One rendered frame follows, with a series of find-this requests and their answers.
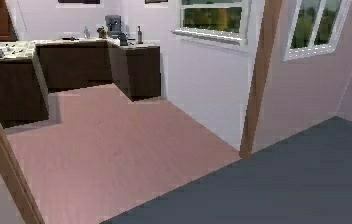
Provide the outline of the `white framed kitchen window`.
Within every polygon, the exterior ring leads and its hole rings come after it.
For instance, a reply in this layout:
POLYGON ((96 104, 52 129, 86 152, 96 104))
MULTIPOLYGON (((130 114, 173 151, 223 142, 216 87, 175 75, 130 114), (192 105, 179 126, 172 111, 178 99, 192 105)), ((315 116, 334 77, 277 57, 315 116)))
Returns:
POLYGON ((238 46, 247 44, 252 0, 180 1, 180 25, 174 34, 238 46))

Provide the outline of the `dark brown kitchen counter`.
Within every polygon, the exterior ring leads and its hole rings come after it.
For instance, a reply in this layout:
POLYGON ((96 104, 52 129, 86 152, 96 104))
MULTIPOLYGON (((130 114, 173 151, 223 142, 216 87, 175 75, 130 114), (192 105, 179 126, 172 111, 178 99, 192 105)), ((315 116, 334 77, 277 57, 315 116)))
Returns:
POLYGON ((0 42, 0 124, 49 116, 48 95, 115 84, 130 100, 161 95, 160 47, 118 39, 0 42))

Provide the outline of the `grey coffee machine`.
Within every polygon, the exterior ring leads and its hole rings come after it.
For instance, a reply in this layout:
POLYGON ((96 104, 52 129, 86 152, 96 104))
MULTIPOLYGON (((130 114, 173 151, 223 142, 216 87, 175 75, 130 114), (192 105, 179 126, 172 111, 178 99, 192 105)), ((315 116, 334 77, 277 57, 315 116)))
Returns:
POLYGON ((107 26, 107 35, 111 38, 117 38, 122 33, 122 22, 120 15, 106 15, 105 22, 107 26))

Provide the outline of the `dark framed wall picture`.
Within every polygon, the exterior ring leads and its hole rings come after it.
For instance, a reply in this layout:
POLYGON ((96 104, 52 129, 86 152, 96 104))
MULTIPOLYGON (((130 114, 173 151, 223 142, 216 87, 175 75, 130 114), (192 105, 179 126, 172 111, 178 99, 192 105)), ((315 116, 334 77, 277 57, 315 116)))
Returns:
POLYGON ((61 4, 100 4, 101 0, 57 0, 61 4))

